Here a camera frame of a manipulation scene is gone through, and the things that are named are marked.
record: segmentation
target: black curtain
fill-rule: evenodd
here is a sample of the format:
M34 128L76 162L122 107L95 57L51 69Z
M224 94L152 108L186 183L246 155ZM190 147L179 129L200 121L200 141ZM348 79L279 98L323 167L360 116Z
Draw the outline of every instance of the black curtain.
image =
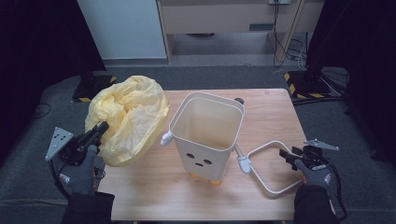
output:
M395 1L327 0L309 45L307 73L320 76L323 66L348 71L350 115L372 144L373 156L396 166L395 12Z
M76 0L0 0L0 159L44 89L98 70L106 69Z

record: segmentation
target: yellow plastic bag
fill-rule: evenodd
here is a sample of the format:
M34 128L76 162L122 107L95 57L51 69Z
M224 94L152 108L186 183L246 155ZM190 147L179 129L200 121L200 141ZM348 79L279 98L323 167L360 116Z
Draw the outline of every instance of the yellow plastic bag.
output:
M99 156L110 166L140 159L163 129L169 102L155 80L132 76L100 91L90 104L85 131L106 121Z

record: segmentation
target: white trash bin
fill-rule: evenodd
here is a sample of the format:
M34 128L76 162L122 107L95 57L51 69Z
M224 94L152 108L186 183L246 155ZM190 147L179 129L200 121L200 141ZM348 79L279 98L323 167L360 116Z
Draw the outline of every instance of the white trash bin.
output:
M245 115L238 101L204 92L190 93L163 136L175 139L185 170L219 185Z

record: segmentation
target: black sleeve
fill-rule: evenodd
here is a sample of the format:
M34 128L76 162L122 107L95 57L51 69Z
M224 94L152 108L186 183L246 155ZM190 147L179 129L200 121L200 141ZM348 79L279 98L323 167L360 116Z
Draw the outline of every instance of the black sleeve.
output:
M62 224L109 224L114 195L96 192L94 196L72 194Z
M332 212L327 190L320 186L302 186L294 198L294 224L340 223Z

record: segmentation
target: white wall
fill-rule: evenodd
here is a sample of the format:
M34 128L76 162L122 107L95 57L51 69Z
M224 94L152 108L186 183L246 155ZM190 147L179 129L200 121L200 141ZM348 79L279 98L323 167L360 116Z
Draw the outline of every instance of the white wall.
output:
M166 59L156 0L78 0L104 60Z

